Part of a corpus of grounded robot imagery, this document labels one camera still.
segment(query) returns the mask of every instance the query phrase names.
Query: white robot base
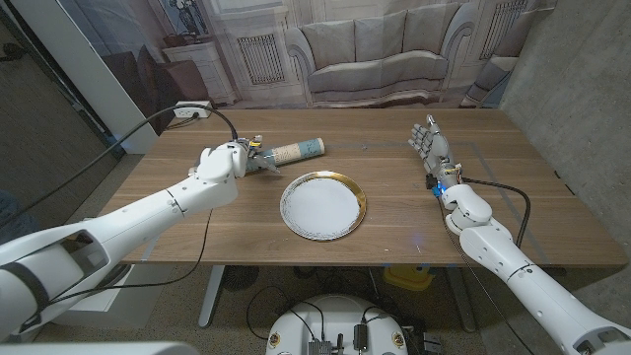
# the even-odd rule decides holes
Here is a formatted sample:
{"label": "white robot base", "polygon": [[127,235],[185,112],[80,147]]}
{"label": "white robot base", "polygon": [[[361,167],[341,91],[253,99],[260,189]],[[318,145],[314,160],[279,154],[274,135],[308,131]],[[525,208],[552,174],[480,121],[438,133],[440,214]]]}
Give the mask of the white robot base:
{"label": "white robot base", "polygon": [[[309,354],[387,354],[407,355],[407,346],[403,331],[398,323],[374,304],[358,297],[348,295],[321,295],[308,299],[307,302],[318,306],[319,311],[307,304],[299,303],[291,311],[281,316],[272,326],[266,346],[266,355],[309,355]],[[365,313],[365,346],[356,349],[355,325],[362,323]],[[337,347],[339,334],[342,334],[342,351]]]}

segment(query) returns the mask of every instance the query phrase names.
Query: white robotic arm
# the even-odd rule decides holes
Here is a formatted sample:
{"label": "white robotic arm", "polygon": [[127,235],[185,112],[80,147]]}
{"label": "white robotic arm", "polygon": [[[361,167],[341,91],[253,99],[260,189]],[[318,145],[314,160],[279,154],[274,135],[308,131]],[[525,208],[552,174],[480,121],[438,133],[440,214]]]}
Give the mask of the white robotic arm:
{"label": "white robotic arm", "polygon": [[186,216],[237,198],[248,141],[206,148],[185,180],[102,217],[36,232],[0,246],[0,339],[53,320],[130,252]]}
{"label": "white robotic arm", "polygon": [[489,204],[461,183],[460,167],[431,115],[427,123],[429,129],[415,125],[409,143],[437,177],[441,200],[452,211],[446,224],[459,236],[462,250],[507,284],[564,354],[631,353],[631,329],[590,311],[514,244]]}

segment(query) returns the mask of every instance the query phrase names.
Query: table top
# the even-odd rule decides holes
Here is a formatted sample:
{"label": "table top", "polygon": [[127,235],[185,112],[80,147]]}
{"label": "table top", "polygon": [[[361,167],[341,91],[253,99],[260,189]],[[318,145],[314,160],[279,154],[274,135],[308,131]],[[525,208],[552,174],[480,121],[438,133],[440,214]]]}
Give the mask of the table top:
{"label": "table top", "polygon": [[[432,113],[468,178],[518,187],[532,211],[522,249],[541,265],[583,267],[627,263],[620,245],[556,177],[524,135],[491,109],[282,109],[224,110],[240,136],[263,135],[277,147],[321,137],[326,153],[237,180],[239,197],[212,211],[202,262],[208,264],[465,265],[450,241],[438,201],[425,189],[425,170],[407,145],[414,123]],[[230,139],[217,117],[165,132],[105,207],[104,213],[186,178],[205,146]],[[334,171],[365,191],[367,212],[349,235],[315,242],[294,234],[280,215],[280,198],[295,178]],[[493,216],[514,236],[525,204],[516,193],[473,185]],[[208,213],[188,217],[123,262],[194,262]]]}

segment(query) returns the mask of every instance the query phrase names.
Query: plate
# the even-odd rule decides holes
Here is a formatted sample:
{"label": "plate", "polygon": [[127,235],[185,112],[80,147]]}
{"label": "plate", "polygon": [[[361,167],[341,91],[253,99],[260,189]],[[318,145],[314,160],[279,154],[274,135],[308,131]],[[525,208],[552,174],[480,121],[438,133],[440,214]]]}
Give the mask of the plate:
{"label": "plate", "polygon": [[332,241],[351,233],[366,214],[366,195],[350,177],[315,172],[296,178],[280,199],[280,214],[297,235]]}

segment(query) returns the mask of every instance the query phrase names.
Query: wall outlet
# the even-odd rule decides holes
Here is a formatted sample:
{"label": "wall outlet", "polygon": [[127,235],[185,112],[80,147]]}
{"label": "wall outlet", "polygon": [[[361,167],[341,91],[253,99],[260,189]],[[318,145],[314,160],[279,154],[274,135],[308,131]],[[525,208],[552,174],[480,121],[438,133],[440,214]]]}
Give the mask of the wall outlet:
{"label": "wall outlet", "polygon": [[[177,104],[198,104],[210,107],[210,102],[177,102]],[[206,118],[210,115],[210,111],[208,109],[201,107],[182,107],[174,109],[175,117],[177,118],[191,118],[196,112],[199,113],[200,118]]]}

